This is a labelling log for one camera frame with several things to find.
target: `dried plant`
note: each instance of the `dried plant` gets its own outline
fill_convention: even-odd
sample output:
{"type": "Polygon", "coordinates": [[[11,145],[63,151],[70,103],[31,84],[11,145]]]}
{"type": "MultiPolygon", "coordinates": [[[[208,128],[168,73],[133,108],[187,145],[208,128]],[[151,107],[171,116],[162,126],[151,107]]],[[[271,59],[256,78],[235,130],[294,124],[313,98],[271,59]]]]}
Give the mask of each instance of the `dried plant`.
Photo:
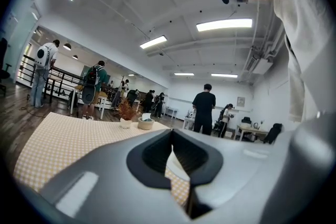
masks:
{"type": "Polygon", "coordinates": [[[119,104],[119,115],[126,121],[132,120],[136,115],[136,109],[130,106],[126,98],[123,98],[119,104]]]}

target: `checkered tablecloth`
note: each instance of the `checkered tablecloth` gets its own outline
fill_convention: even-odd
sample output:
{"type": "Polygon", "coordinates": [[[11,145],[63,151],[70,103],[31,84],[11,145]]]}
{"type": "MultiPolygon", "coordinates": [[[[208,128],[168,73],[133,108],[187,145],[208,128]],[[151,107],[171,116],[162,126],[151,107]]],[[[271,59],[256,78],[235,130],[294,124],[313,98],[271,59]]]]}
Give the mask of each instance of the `checkered tablecloth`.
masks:
{"type": "MultiPolygon", "coordinates": [[[[61,170],[99,146],[169,129],[158,122],[149,131],[138,129],[137,125],[132,123],[130,129],[123,129],[118,122],[88,121],[51,112],[23,148],[15,165],[14,178],[39,191],[61,170]]],[[[171,180],[175,200],[184,205],[189,182],[177,177],[168,167],[165,176],[171,180]]]]}

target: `floor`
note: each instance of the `floor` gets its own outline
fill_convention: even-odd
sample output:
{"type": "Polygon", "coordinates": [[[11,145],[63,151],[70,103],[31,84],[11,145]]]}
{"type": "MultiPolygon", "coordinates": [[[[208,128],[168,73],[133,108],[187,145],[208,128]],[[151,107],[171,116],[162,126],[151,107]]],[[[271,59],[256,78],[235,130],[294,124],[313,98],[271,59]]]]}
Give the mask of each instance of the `floor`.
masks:
{"type": "MultiPolygon", "coordinates": [[[[3,81],[2,84],[7,86],[7,93],[4,97],[0,92],[0,152],[8,165],[9,172],[13,173],[22,149],[44,117],[50,112],[66,116],[76,116],[76,113],[70,115],[67,102],[57,98],[53,98],[51,104],[44,104],[40,109],[33,108],[27,102],[27,95],[30,94],[29,87],[13,84],[10,81],[3,81]]],[[[140,115],[139,113],[134,117],[133,121],[137,121],[140,115]]],[[[79,107],[79,116],[81,117],[81,107],[79,107]]],[[[98,109],[95,109],[93,117],[101,120],[98,109]]],[[[154,119],[170,128],[182,128],[183,126],[183,121],[171,119],[169,116],[154,119]]],[[[119,122],[120,119],[116,112],[105,110],[102,121],[119,122]]]]}

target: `potted plant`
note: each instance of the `potted plant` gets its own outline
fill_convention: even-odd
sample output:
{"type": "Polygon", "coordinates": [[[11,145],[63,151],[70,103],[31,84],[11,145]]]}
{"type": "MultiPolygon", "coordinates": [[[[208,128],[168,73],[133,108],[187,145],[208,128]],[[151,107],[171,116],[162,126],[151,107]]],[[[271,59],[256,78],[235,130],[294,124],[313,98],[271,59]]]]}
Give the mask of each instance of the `potted plant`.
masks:
{"type": "Polygon", "coordinates": [[[120,124],[124,129],[130,128],[132,118],[136,115],[136,110],[130,106],[127,99],[122,99],[119,104],[120,124]]]}

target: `small bowl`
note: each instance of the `small bowl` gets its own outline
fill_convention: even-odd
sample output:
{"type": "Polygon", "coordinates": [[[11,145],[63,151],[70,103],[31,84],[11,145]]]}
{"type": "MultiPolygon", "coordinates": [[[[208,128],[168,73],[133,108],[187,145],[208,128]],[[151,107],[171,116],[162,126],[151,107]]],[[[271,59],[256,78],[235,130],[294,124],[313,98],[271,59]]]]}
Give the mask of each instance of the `small bowl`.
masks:
{"type": "Polygon", "coordinates": [[[151,119],[151,121],[143,121],[142,117],[138,119],[138,128],[142,130],[151,130],[153,127],[155,120],[151,119]]]}

